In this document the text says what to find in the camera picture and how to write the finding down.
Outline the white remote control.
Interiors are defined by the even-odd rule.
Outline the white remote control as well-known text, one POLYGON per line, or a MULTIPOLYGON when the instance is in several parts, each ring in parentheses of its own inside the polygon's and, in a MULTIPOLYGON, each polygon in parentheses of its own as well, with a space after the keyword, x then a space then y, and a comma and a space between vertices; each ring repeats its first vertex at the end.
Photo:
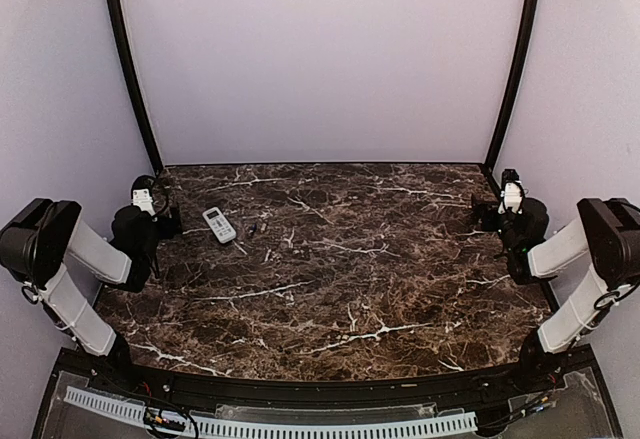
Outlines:
POLYGON ((236 239, 235 228, 218 207, 205 210, 202 217, 220 244, 227 244, 236 239))

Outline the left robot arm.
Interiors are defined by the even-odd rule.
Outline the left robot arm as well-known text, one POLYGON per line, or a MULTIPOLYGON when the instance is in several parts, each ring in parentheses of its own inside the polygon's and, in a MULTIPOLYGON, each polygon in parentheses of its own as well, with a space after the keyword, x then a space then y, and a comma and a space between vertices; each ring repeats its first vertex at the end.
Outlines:
POLYGON ((128 205, 115 213, 112 236, 104 238, 85 221, 79 203, 36 198, 2 227, 1 265, 28 302, 42 306, 85 353, 106 361, 103 380, 120 395, 131 395, 141 386, 141 374, 129 364, 130 346, 83 288, 94 279, 103 287, 142 292, 159 273, 160 242, 178 230, 172 218, 128 205))

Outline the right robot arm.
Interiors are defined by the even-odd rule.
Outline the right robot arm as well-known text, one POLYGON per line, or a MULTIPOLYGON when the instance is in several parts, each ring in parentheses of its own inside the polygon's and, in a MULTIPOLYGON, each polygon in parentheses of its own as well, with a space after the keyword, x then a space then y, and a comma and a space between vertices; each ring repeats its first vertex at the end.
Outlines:
POLYGON ((533 198, 471 199, 473 220, 495 232, 508 274, 518 285, 545 283, 582 262, 583 278, 568 298, 528 334, 510 383, 534 391, 549 375, 548 360, 595 330, 608 313, 639 289, 639 207, 623 198, 583 198, 578 215, 549 237, 546 206, 533 198))

